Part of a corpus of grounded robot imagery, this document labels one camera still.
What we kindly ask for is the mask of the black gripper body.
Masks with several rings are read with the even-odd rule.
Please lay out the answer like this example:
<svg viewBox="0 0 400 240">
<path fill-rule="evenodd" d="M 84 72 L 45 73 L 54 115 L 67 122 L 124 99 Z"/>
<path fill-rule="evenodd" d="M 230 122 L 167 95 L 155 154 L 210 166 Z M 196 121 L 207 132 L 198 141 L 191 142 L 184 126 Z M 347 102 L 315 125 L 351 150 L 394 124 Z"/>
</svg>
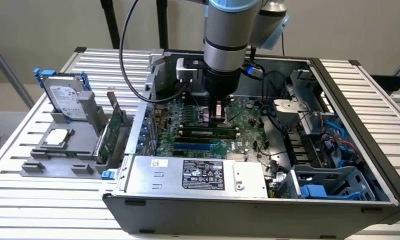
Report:
<svg viewBox="0 0 400 240">
<path fill-rule="evenodd" d="M 240 69 L 223 72 L 207 68 L 203 71 L 203 88 L 208 92 L 210 100 L 212 102 L 223 101 L 239 87 Z"/>
</svg>

